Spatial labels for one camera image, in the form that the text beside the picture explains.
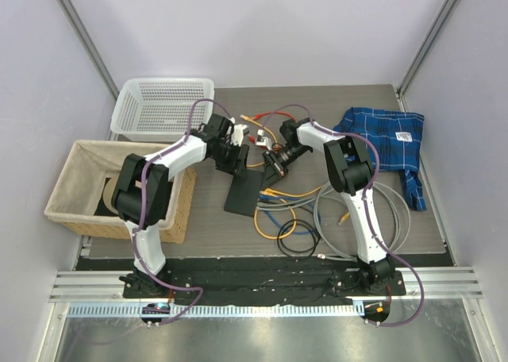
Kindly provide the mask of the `black network switch box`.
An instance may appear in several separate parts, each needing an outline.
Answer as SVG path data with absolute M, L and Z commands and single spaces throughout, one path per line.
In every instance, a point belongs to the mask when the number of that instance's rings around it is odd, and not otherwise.
M 247 170 L 245 175 L 236 175 L 227 194 L 224 211 L 245 217 L 254 217 L 264 174 Z

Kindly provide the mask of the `blue plaid cloth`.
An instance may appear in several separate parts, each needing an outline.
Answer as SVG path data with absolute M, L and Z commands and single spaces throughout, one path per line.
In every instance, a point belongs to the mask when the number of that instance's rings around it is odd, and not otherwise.
M 409 208 L 427 210 L 418 177 L 425 117 L 418 113 L 352 107 L 333 130 L 368 139 L 379 154 L 381 171 L 396 171 Z

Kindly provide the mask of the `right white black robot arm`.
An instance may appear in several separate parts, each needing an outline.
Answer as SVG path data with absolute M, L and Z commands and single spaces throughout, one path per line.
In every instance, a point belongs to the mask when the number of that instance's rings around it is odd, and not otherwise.
M 359 135 L 340 135 L 309 118 L 285 120 L 279 131 L 286 144 L 278 152 L 270 150 L 263 154 L 262 188 L 271 187 L 284 178 L 288 166 L 305 152 L 322 152 L 330 185 L 344 199 L 352 219 L 360 288 L 370 295 L 379 293 L 394 278 L 395 267 L 375 215 L 372 193 L 375 168 L 368 145 Z

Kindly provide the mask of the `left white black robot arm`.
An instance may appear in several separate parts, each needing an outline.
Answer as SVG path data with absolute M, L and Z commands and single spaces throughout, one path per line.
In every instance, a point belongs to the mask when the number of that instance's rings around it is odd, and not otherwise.
M 172 289 L 159 226 L 171 200 L 170 182 L 207 159 L 212 159 L 219 171 L 244 175 L 247 134 L 247 125 L 212 114 L 208 122 L 189 129 L 174 144 L 146 156 L 130 154 L 125 158 L 111 203 L 133 245 L 133 271 L 121 278 L 127 298 L 159 298 Z

